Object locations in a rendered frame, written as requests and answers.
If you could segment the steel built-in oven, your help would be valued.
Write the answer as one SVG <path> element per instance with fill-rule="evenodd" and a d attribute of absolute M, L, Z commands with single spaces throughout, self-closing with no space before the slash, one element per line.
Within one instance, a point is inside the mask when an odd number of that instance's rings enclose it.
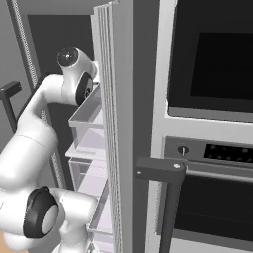
<path fill-rule="evenodd" d="M 189 148 L 185 156 L 180 146 Z M 253 178 L 253 144 L 167 136 L 163 158 L 190 170 Z M 186 174 L 175 228 L 253 242 L 253 183 Z"/>

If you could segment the black microwave oven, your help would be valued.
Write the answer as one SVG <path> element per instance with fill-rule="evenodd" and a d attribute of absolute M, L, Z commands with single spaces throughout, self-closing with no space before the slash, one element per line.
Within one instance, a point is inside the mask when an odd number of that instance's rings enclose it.
<path fill-rule="evenodd" d="M 253 0 L 178 0 L 168 114 L 253 123 Z"/>

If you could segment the grey fridge door with bins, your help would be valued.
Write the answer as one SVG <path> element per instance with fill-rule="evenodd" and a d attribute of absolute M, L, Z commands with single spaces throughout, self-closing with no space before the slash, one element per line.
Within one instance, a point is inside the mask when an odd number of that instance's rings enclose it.
<path fill-rule="evenodd" d="M 137 174 L 137 160 L 151 154 L 159 4 L 113 0 L 91 16 L 114 253 L 146 253 L 149 182 Z"/>

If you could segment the plain grey fridge door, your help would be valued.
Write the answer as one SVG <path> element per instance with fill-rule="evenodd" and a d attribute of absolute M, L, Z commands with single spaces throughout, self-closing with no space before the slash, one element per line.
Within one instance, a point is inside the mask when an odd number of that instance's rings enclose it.
<path fill-rule="evenodd" d="M 10 99 L 15 116 L 31 95 L 31 76 L 26 73 L 25 65 L 7 0 L 0 0 L 0 88 L 12 81 L 21 84 L 22 90 Z M 12 136 L 13 131 L 0 100 L 0 152 Z"/>

